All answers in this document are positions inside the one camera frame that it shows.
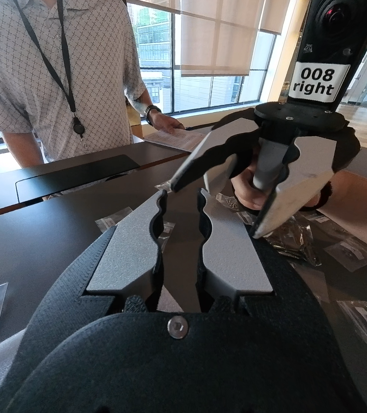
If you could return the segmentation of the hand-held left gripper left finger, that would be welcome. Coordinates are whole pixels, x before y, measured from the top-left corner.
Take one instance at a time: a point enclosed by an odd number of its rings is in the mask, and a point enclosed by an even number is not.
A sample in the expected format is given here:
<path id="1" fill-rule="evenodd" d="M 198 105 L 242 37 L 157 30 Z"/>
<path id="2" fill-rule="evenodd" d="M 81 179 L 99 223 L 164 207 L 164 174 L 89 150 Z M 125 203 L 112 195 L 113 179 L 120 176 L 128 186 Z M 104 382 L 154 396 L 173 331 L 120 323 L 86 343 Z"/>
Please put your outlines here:
<path id="1" fill-rule="evenodd" d="M 164 230 L 166 203 L 167 191 L 160 190 L 117 224 L 86 288 L 88 293 L 123 299 L 160 294 L 164 275 L 158 237 Z"/>

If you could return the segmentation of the scattered small clear zip bags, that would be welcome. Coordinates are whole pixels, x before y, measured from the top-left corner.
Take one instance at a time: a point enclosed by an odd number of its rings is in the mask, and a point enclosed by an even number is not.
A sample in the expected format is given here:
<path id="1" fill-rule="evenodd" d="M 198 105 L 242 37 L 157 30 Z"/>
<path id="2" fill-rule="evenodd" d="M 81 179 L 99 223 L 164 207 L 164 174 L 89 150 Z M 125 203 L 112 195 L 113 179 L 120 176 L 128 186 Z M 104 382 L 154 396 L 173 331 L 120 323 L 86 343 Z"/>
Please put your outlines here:
<path id="1" fill-rule="evenodd" d="M 196 196 L 188 202 L 168 195 L 166 218 L 175 224 L 166 243 L 165 287 L 161 308 L 195 311 L 195 267 L 201 233 Z M 101 234 L 86 204 L 36 204 L 0 216 L 0 343 L 24 329 L 46 292 L 65 268 Z M 334 239 L 322 253 L 321 270 L 294 262 L 293 267 L 320 302 L 336 301 L 367 342 L 367 265 L 349 272 L 327 253 L 367 258 L 367 247 L 347 236 Z"/>

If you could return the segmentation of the dark grey desk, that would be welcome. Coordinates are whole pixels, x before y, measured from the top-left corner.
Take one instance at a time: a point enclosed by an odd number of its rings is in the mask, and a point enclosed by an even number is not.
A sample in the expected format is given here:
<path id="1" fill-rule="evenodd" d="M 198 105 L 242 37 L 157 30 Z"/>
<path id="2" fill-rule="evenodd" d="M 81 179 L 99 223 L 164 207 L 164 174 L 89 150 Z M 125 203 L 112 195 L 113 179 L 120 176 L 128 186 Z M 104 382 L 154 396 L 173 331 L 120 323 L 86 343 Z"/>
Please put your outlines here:
<path id="1" fill-rule="evenodd" d="M 101 235 L 95 221 L 125 207 L 137 208 L 155 186 L 171 178 L 183 158 L 145 168 L 84 190 L 0 216 L 0 284 L 7 282 L 0 342 L 26 327 L 36 307 L 66 267 Z M 175 223 L 164 253 L 165 287 L 186 312 L 199 312 L 196 265 L 202 236 L 197 189 L 203 180 L 169 194 L 165 219 Z M 367 344 L 337 301 L 367 301 L 367 266 L 347 271 L 324 248 L 334 243 L 311 223 L 322 262 L 329 318 L 351 375 L 367 403 Z"/>
<path id="2" fill-rule="evenodd" d="M 25 202 L 19 202 L 15 187 L 16 182 L 54 171 L 71 168 L 73 166 L 107 159 L 121 154 L 127 155 L 134 162 L 139 164 L 140 167 L 136 169 L 141 170 L 181 157 L 185 157 L 189 153 L 182 150 L 143 141 L 124 147 L 104 150 L 92 154 L 85 154 L 70 159 L 64 159 L 62 161 L 56 161 L 30 168 L 23 168 L 11 172 L 0 173 L 0 215 L 16 209 L 20 209 L 26 206 L 27 202 L 33 203 L 35 200 L 32 199 Z"/>

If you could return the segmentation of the person's right hand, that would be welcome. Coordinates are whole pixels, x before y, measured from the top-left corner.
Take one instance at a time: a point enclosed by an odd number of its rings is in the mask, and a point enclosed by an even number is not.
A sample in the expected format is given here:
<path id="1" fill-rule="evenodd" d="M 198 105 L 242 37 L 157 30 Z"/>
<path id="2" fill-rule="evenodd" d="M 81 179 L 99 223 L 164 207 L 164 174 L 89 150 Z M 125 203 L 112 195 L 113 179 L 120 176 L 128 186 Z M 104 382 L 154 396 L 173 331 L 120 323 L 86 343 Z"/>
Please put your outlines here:
<path id="1" fill-rule="evenodd" d="M 256 167 L 257 163 L 252 161 L 243 172 L 231 178 L 231 183 L 235 196 L 245 208 L 260 211 L 269 197 L 271 189 L 262 191 L 254 187 L 253 178 Z"/>

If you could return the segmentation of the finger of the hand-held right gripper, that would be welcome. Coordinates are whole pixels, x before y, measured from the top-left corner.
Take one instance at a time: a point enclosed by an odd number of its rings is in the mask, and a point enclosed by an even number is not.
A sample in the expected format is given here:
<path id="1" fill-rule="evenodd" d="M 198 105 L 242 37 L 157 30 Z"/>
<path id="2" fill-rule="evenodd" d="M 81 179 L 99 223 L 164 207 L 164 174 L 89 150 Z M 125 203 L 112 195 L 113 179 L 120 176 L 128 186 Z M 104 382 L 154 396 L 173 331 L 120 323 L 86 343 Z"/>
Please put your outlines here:
<path id="1" fill-rule="evenodd" d="M 176 193 L 203 176 L 209 194 L 220 193 L 251 164 L 261 124 L 257 116 L 225 116 L 170 179 L 171 190 Z"/>
<path id="2" fill-rule="evenodd" d="M 333 176 L 336 141 L 297 137 L 290 145 L 284 165 L 253 227 L 259 239 L 276 230 L 317 195 Z"/>

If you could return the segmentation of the printed instruction manual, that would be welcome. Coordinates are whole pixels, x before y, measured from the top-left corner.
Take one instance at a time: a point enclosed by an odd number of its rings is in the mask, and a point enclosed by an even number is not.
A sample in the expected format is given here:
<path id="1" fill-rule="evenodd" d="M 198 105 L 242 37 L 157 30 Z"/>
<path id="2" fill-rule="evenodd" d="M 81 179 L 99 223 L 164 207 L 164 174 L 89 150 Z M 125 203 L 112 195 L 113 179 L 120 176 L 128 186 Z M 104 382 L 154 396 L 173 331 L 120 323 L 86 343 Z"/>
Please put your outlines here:
<path id="1" fill-rule="evenodd" d="M 174 129 L 172 134 L 165 131 L 155 131 L 143 139 L 147 142 L 163 145 L 166 147 L 193 152 L 202 142 L 206 134 L 196 131 Z"/>

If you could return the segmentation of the dark parts bag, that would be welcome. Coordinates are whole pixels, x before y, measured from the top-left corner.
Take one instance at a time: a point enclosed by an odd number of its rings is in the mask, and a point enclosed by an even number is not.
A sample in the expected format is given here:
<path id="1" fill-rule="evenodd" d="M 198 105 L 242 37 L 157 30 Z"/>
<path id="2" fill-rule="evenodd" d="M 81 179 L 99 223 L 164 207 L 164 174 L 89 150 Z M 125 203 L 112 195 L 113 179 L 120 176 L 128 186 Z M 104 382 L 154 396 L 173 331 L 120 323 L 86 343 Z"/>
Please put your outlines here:
<path id="1" fill-rule="evenodd" d="M 312 266 L 321 265 L 309 221 L 301 213 L 293 215 L 265 238 L 283 256 Z"/>

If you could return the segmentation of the person's right forearm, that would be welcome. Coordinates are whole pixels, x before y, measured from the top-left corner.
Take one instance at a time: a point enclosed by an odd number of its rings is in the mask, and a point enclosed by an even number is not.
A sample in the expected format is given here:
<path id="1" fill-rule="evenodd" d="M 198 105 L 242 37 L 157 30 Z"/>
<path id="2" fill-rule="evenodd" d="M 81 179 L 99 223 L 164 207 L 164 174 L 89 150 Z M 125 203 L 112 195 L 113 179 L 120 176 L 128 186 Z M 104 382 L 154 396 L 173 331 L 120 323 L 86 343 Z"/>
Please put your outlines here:
<path id="1" fill-rule="evenodd" d="M 319 211 L 367 243 L 367 178 L 342 170 L 330 182 L 332 194 Z"/>

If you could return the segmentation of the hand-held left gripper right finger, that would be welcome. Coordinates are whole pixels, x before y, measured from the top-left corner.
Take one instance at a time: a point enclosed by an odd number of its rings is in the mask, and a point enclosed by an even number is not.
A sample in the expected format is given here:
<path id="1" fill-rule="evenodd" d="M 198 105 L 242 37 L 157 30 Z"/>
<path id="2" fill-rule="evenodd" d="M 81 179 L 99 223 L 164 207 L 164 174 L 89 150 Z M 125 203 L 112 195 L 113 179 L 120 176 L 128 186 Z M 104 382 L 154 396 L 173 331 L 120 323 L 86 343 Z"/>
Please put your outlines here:
<path id="1" fill-rule="evenodd" d="M 198 189 L 201 243 L 197 267 L 199 297 L 268 295 L 273 287 L 247 229 L 205 189 Z"/>

